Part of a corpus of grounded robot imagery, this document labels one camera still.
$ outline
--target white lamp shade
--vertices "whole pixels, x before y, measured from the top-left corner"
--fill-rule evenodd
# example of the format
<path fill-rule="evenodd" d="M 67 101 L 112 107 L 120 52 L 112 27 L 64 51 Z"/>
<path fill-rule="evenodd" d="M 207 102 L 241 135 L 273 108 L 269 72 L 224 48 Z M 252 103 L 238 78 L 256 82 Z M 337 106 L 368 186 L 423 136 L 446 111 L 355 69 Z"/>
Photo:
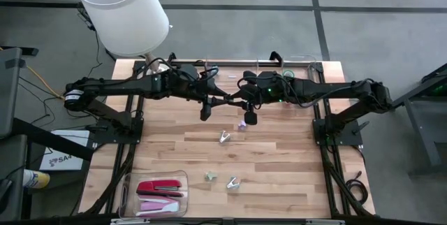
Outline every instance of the white lamp shade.
<path fill-rule="evenodd" d="M 146 54 L 168 35 L 169 20 L 159 0 L 81 0 L 110 52 L 124 57 Z"/>

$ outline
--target clear plastic tray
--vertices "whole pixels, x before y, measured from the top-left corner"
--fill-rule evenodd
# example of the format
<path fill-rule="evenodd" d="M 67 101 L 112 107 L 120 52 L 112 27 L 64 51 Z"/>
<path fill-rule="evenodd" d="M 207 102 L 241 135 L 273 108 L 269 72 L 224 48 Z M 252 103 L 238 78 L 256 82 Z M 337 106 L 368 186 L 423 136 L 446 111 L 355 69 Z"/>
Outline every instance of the clear plastic tray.
<path fill-rule="evenodd" d="M 181 187 L 174 192 L 181 194 L 182 197 L 137 194 L 141 182 L 155 180 L 180 181 Z M 181 217 L 188 209 L 188 197 L 188 177 L 182 170 L 165 173 L 128 173 L 122 179 L 119 216 L 121 218 Z"/>

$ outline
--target concrete floor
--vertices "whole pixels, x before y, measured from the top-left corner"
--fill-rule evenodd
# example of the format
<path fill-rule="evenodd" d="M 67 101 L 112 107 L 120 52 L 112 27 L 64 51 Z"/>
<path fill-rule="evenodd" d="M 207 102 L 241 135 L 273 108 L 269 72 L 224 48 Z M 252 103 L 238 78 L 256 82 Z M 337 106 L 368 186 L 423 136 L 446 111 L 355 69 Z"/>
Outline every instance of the concrete floor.
<path fill-rule="evenodd" d="M 446 7 L 446 0 L 319 0 L 322 6 Z M 303 5 L 311 0 L 161 0 L 164 4 Z M 267 59 L 272 50 L 284 57 L 321 59 L 312 12 L 253 10 L 167 10 L 174 26 L 155 54 L 179 58 Z M 323 13 L 330 58 L 341 61 L 347 80 L 383 81 L 395 99 L 420 78 L 446 62 L 445 14 Z M 58 92 L 88 74 L 96 63 L 96 41 L 72 9 L 0 8 L 0 44 L 40 50 L 27 63 Z M 101 47 L 94 76 L 109 78 L 114 63 Z M 22 76 L 37 79 L 27 70 Z M 31 88 L 42 99 L 47 95 Z M 46 129 L 90 124 L 71 119 L 60 102 L 50 101 L 57 120 Z M 32 121 L 43 114 L 36 98 L 20 90 L 17 117 Z M 404 109 L 361 120 L 366 167 L 378 215 L 424 222 L 447 222 L 447 180 L 410 179 L 407 172 L 426 165 Z M 79 192 L 62 189 L 38 195 L 34 216 L 67 215 Z"/>

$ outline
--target wooden table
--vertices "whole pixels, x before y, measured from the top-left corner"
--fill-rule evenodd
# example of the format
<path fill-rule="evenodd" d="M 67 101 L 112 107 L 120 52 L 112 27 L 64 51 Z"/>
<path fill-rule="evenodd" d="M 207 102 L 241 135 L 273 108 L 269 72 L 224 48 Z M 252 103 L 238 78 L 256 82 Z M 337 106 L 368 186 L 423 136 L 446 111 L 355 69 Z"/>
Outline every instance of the wooden table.
<path fill-rule="evenodd" d="M 112 78 L 129 77 L 133 63 L 134 60 L 118 59 Z M 326 61 L 323 67 L 326 82 L 344 82 L 340 62 Z M 219 68 L 217 86 L 228 93 L 236 92 L 236 82 L 244 70 L 247 68 Z M 304 69 L 292 70 L 296 77 L 307 78 Z M 121 111 L 126 98 L 110 96 L 107 104 Z M 338 113 L 349 107 L 349 101 L 331 99 L 330 105 Z M 201 104 L 179 98 L 146 100 L 145 128 L 133 162 L 134 173 L 175 170 L 187 173 L 189 206 L 185 217 L 330 217 L 321 154 L 311 126 L 312 108 L 301 109 L 287 103 L 262 105 L 257 110 L 258 124 L 248 126 L 245 132 L 237 131 L 243 119 L 242 109 L 213 108 L 206 122 L 199 118 L 200 109 Z M 222 130 L 231 134 L 230 142 L 219 143 Z M 116 145 L 105 145 L 95 152 L 80 212 L 90 208 L 108 185 L 116 150 Z M 361 170 L 360 180 L 369 191 L 365 165 L 358 151 L 352 147 L 339 150 L 344 177 L 354 178 Z M 205 181 L 208 171 L 218 174 L 215 182 Z M 227 190 L 231 176 L 240 180 L 238 190 Z M 342 210 L 339 189 L 333 184 L 337 207 Z M 115 206 L 119 195 L 117 192 Z M 364 206 L 374 213 L 371 195 Z"/>

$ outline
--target red stapler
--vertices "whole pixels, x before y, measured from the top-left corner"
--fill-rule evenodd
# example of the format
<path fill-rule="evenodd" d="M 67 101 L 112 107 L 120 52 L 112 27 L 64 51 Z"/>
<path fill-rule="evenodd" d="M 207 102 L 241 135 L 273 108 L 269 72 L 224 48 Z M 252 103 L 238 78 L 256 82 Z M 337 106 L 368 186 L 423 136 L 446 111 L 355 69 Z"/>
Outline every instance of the red stapler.
<path fill-rule="evenodd" d="M 183 194 L 178 192 L 180 187 L 182 183 L 179 180 L 150 180 L 138 184 L 137 194 L 183 197 Z"/>

